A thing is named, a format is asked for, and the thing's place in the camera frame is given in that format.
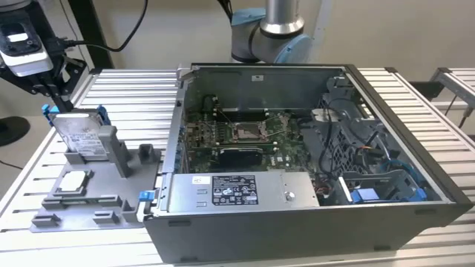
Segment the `power supply label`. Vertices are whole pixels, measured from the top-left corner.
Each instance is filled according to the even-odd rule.
[[[254,175],[214,176],[214,204],[258,205],[258,186]]]

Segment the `black stand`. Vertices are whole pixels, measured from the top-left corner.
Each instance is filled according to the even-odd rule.
[[[30,131],[30,122],[22,117],[0,119],[0,146],[18,141]]]

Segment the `drive label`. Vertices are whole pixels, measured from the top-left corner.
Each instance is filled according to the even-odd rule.
[[[97,133],[73,133],[67,135],[71,149],[83,156],[106,156],[106,149]]]

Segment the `metal rail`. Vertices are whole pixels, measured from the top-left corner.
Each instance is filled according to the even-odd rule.
[[[474,142],[398,73],[389,73],[383,68],[361,71],[433,157],[475,201]],[[129,147],[137,147],[146,141],[165,149],[177,94],[175,77],[175,71],[105,70],[101,75],[89,77],[74,101],[79,107],[105,104],[113,123],[119,128],[119,138],[126,140]],[[6,266],[50,266],[55,262],[69,266],[162,265],[145,228],[39,234],[29,231],[31,218],[66,163],[62,154],[66,149],[62,139],[51,130],[0,202],[0,262]],[[450,226],[423,231],[398,251],[210,266],[450,265],[475,265],[475,210]]]
[[[431,81],[441,82],[470,107],[475,107],[475,68],[441,68]]]

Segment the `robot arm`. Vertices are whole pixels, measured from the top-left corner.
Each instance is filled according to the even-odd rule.
[[[313,39],[303,34],[297,0],[266,0],[265,8],[233,16],[233,59],[243,63],[306,63]]]
[[[33,0],[0,1],[0,77],[26,92],[51,97],[59,111],[70,112],[86,62],[71,59],[67,43],[57,37],[41,4]],[[66,81],[63,71],[70,75]]]

